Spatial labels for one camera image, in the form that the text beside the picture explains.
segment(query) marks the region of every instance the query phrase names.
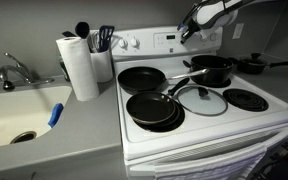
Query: pot lid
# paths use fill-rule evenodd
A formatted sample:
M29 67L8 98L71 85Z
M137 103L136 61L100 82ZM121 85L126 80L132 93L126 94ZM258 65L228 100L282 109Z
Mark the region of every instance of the pot lid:
M198 86L182 88L177 94L177 99L188 111L204 116L223 114L228 106L221 94Z

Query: white utensil holder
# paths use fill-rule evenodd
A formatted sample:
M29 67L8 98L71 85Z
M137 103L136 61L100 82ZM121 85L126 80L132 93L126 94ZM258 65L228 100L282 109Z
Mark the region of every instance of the white utensil holder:
M91 60L97 82L108 82L113 78L112 60L109 50L91 53Z

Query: sink drain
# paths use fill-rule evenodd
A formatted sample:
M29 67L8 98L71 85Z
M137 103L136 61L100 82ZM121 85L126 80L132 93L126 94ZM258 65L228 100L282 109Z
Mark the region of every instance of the sink drain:
M36 137L36 132L34 131L27 131L24 132L18 136L16 136L12 141L11 144L19 143L19 142L24 142L24 141L29 141L32 140Z

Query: countertop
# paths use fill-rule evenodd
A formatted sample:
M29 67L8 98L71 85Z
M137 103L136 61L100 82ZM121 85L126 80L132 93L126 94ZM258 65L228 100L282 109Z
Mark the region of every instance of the countertop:
M70 86L56 77L49 86ZM78 155L121 152L116 82L99 83L100 95L86 102L72 90L54 128L31 141L0 146L0 171ZM0 83L0 93L5 93ZM31 89L29 86L16 90Z
M236 69L232 73L288 103L288 67L266 69L260 75ZM58 77L51 86L69 86L63 79ZM78 155L122 152L116 81L101 83L99 88L100 96L87 102L77 101L72 91L57 125L43 136L1 146L0 171Z

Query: kitchen sink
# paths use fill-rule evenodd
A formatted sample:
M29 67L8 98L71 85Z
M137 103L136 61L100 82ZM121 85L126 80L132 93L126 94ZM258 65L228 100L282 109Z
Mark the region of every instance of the kitchen sink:
M0 146L42 136L57 103L65 106L69 86L0 93Z

